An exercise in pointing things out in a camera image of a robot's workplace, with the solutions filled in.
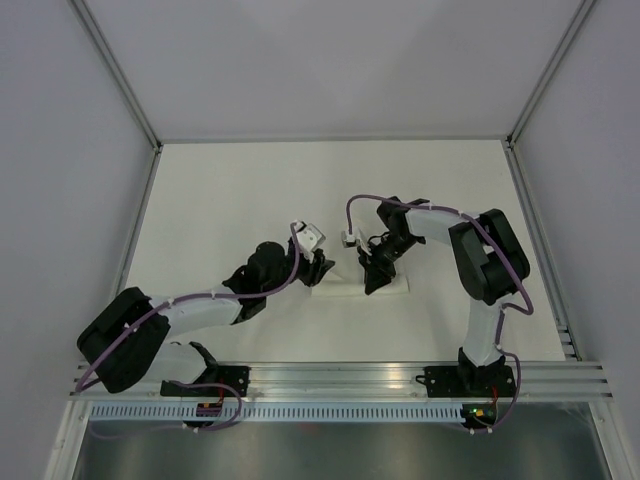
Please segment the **white cloth napkin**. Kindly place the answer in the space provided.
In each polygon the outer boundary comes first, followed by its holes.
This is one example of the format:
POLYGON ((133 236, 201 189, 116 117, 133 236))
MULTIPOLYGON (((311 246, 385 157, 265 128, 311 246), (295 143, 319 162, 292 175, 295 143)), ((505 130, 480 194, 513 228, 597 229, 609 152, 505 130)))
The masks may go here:
MULTIPOLYGON (((398 275, 392 282, 380 289, 377 289, 371 296, 395 296, 404 295, 410 292, 409 283, 405 275, 398 275)), ((329 272, 323 280, 311 288, 311 296, 316 298, 332 297, 365 297, 365 286, 362 279, 355 281, 345 279, 337 274, 329 272)))

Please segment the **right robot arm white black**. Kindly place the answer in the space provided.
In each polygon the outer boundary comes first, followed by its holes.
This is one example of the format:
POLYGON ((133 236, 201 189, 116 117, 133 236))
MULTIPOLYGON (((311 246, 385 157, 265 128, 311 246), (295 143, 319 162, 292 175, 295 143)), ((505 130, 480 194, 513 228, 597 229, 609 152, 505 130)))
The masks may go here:
POLYGON ((412 247, 433 240, 451 247, 458 278, 470 299, 467 333, 454 367, 427 367, 417 380, 432 397, 488 396, 515 392, 513 374, 501 346, 505 312, 520 294, 520 312, 530 315, 532 301, 523 282, 530 263, 505 214, 499 209, 472 215, 425 199, 403 203, 381 198, 376 210, 384 233, 369 239, 347 224, 343 242, 358 252, 364 291, 371 295, 391 284, 396 262, 412 247))

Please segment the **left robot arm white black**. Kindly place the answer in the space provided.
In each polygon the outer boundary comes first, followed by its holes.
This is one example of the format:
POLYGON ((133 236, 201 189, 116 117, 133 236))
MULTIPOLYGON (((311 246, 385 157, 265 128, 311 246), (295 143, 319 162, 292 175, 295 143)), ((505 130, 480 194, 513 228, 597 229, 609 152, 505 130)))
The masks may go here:
POLYGON ((128 287, 80 333, 76 346, 88 370, 76 389, 99 383, 118 394, 142 381, 178 380, 195 395, 209 395, 218 384, 217 361, 201 343, 182 344, 178 336, 246 322, 266 308, 268 297, 296 281, 315 287, 334 265, 317 242, 297 235, 286 246, 259 244, 208 291, 155 297, 128 287))

